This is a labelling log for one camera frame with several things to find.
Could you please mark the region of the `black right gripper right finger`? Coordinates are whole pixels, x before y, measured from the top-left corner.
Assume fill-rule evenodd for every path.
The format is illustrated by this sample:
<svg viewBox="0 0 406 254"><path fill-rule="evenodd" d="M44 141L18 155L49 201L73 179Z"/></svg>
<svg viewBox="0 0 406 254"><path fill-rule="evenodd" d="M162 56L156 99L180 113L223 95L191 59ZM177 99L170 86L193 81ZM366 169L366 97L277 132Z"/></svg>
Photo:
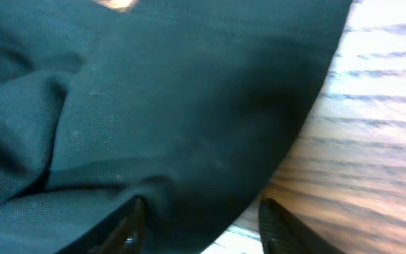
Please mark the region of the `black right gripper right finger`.
<svg viewBox="0 0 406 254"><path fill-rule="evenodd" d="M258 219L265 254L345 254L271 198L261 200Z"/></svg>

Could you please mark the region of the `black shirt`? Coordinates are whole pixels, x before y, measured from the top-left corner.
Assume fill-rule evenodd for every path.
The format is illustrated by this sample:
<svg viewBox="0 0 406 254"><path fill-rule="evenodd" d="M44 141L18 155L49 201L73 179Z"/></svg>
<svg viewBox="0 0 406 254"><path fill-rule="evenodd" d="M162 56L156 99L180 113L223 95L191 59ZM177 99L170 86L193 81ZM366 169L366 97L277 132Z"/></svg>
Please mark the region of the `black shirt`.
<svg viewBox="0 0 406 254"><path fill-rule="evenodd" d="M200 253L324 84L340 0L0 1L0 253L58 253L135 196L143 253Z"/></svg>

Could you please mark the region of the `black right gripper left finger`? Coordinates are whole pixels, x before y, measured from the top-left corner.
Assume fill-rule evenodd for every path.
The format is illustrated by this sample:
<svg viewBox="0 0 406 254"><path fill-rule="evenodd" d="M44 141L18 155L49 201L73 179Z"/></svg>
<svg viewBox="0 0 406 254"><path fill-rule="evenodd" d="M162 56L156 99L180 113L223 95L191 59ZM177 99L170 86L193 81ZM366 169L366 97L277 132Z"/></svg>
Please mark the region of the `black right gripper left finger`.
<svg viewBox="0 0 406 254"><path fill-rule="evenodd" d="M144 200L135 196L58 254L140 254L144 232Z"/></svg>

